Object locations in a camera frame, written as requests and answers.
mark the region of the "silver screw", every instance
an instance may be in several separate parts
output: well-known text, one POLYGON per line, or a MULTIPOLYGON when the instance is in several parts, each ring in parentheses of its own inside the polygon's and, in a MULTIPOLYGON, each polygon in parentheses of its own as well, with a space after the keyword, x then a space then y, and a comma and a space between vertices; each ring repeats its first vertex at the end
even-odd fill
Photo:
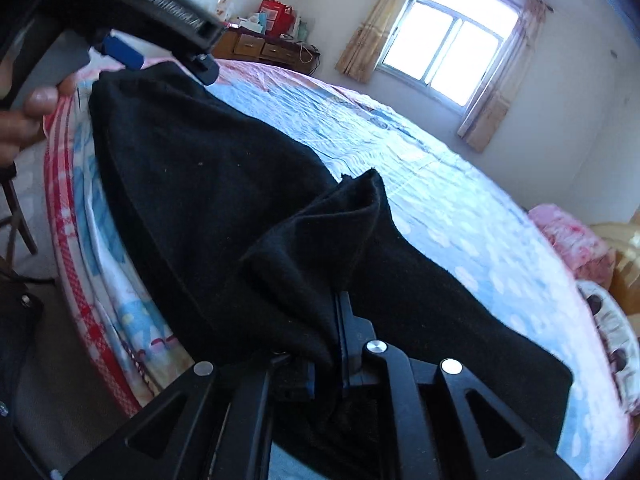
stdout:
POLYGON ((193 367, 193 372, 200 377, 206 377, 213 373, 213 365, 209 361, 200 361, 193 367))
POLYGON ((372 354, 382 354, 386 352, 386 343, 384 341, 373 340, 367 343, 367 350, 372 354))
POLYGON ((449 375, 458 375, 462 371, 462 363, 455 359, 444 359, 440 363, 440 368, 449 375))

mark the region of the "chair leg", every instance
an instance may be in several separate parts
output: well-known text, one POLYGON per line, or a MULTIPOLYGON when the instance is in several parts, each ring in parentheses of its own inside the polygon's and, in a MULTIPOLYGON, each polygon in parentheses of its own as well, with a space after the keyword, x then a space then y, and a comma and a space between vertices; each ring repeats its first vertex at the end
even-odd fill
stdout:
POLYGON ((20 231, 20 236, 22 236, 22 239, 24 240, 24 243, 27 246, 29 252, 31 254, 36 254, 38 252, 38 247, 35 240, 31 236, 31 232, 29 231, 27 222, 24 221, 24 215, 22 214, 22 209, 20 208, 20 202, 18 202, 18 195, 15 192, 14 182, 12 180, 3 182, 2 189, 4 190, 4 196, 6 197, 6 202, 9 206, 9 210, 11 211, 12 216, 18 218, 17 228, 18 231, 20 231))
POLYGON ((14 216, 11 220, 11 230, 9 231, 9 243, 6 245, 6 262, 10 269, 14 268, 14 255, 15 255, 15 237, 18 234, 18 226, 21 219, 18 215, 14 216))
POLYGON ((2 256, 0 256, 0 269, 4 271, 5 274, 16 276, 13 267, 9 265, 9 263, 2 256))

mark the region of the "wooden cabinet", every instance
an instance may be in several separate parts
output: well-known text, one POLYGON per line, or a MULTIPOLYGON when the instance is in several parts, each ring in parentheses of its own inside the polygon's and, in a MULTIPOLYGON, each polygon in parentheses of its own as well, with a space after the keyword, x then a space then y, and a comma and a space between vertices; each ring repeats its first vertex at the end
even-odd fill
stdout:
POLYGON ((226 31, 212 51, 218 59, 234 59, 281 66, 310 75, 320 63, 320 53, 279 38, 245 28, 226 31))

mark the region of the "red bag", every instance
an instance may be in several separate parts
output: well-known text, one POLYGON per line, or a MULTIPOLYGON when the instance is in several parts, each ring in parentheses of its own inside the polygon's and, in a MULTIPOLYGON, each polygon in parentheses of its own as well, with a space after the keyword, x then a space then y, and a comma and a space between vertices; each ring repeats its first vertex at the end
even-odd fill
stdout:
POLYGON ((293 16, 293 8, 276 0, 263 0, 258 12, 267 14, 267 36, 279 38, 296 21, 293 16))

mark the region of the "window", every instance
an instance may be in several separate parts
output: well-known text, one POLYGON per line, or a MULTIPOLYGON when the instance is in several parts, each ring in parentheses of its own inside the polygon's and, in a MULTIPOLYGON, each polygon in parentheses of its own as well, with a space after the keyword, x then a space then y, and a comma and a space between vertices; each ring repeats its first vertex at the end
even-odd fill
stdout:
POLYGON ((409 0, 380 68, 462 110, 517 21, 500 0, 409 0))

